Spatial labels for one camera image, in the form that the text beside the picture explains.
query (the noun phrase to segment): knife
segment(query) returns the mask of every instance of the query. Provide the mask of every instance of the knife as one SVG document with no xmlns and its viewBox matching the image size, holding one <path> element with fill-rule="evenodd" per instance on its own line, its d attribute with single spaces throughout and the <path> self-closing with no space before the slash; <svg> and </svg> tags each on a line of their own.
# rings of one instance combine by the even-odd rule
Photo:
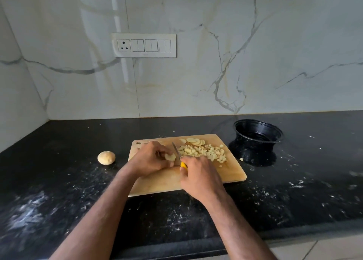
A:
<svg viewBox="0 0 363 260">
<path fill-rule="evenodd" d="M 176 145 L 175 145 L 175 143 L 174 143 L 174 142 L 171 142 L 171 143 L 173 144 L 173 147 L 174 147 L 174 149 L 175 149 L 175 151 L 176 151 L 176 153 L 177 153 L 177 155 L 178 155 L 178 157 L 179 157 L 179 160 L 180 160 L 180 158 L 181 158 L 182 156 L 180 155 L 178 148 L 176 147 Z M 187 166 L 184 162 L 182 162 L 182 161 L 180 161 L 180 166 L 181 166 L 181 167 L 184 167 L 186 170 L 188 170 L 188 166 Z"/>
</svg>

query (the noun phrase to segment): hand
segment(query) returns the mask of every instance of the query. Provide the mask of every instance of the hand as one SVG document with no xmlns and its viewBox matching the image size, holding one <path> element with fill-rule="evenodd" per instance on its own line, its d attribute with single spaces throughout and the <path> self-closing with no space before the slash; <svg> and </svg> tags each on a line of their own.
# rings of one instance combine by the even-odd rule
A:
<svg viewBox="0 0 363 260">
<path fill-rule="evenodd" d="M 188 171 L 180 167 L 180 185 L 203 205 L 215 196 L 226 193 L 221 177 L 205 156 L 198 158 L 184 156 L 181 161 L 187 164 Z"/>
<path fill-rule="evenodd" d="M 144 143 L 132 157 L 129 164 L 137 172 L 138 177 L 146 176 L 166 167 L 173 167 L 173 161 L 167 161 L 163 156 L 171 155 L 170 149 L 158 142 Z"/>
</svg>

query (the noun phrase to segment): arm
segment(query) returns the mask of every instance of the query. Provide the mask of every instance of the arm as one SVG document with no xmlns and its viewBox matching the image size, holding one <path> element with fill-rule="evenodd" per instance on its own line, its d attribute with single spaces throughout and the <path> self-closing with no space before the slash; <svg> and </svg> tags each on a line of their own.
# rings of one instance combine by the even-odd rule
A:
<svg viewBox="0 0 363 260">
<path fill-rule="evenodd" d="M 182 157 L 181 187 L 208 210 L 232 260 L 276 260 L 268 246 L 238 211 L 206 157 Z"/>
<path fill-rule="evenodd" d="M 109 259 L 123 208 L 135 181 L 140 176 L 174 165 L 159 158 L 159 153 L 171 154 L 158 142 L 145 144 L 117 172 L 114 180 L 61 243 L 50 260 Z"/>
</svg>

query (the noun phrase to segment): black granite countertop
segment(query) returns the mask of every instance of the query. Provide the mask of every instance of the black granite countertop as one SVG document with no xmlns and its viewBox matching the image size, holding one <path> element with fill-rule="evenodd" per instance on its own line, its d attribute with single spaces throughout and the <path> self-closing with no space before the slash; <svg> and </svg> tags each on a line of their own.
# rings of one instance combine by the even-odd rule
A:
<svg viewBox="0 0 363 260">
<path fill-rule="evenodd" d="M 50 121 L 0 153 L 0 258 L 49 257 L 126 163 L 133 140 L 214 133 L 229 144 L 242 118 L 285 135 L 274 163 L 242 163 L 247 180 L 225 184 L 265 240 L 363 231 L 363 111 Z M 97 162 L 104 150 L 116 153 L 110 167 Z M 112 258 L 223 253 L 206 209 L 173 191 L 128 200 Z"/>
</svg>

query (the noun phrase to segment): forearm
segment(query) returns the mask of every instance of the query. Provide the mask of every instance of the forearm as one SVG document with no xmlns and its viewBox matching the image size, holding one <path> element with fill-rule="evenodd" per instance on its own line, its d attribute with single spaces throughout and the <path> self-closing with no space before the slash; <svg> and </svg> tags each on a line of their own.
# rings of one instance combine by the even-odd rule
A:
<svg viewBox="0 0 363 260">
<path fill-rule="evenodd" d="M 128 163 L 50 258 L 109 259 L 130 190 L 138 178 Z"/>
<path fill-rule="evenodd" d="M 205 206 L 232 260 L 276 260 L 225 191 L 213 195 Z"/>
</svg>

